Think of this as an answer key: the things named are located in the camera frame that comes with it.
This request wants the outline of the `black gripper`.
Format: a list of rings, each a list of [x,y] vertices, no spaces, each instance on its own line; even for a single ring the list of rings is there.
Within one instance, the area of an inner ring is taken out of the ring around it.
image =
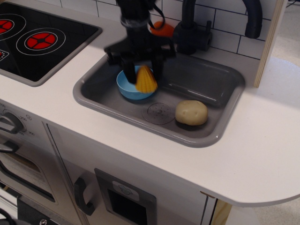
[[[151,61],[154,78],[161,80],[164,61],[175,57],[175,47],[169,37],[153,35],[148,26],[125,26],[126,37],[104,48],[110,64],[119,64],[131,84],[136,83],[135,63]]]

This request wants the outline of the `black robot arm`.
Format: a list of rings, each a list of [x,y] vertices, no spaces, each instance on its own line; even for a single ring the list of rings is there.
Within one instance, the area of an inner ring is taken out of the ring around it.
[[[120,7],[120,22],[125,27],[127,36],[111,45],[104,51],[107,53],[111,65],[122,67],[127,80],[135,84],[135,63],[151,61],[154,78],[159,81],[163,75],[164,61],[175,57],[173,41],[169,37],[160,37],[152,34],[148,27],[154,27],[150,21],[150,10],[156,10],[161,16],[162,11],[154,0],[118,0]]]

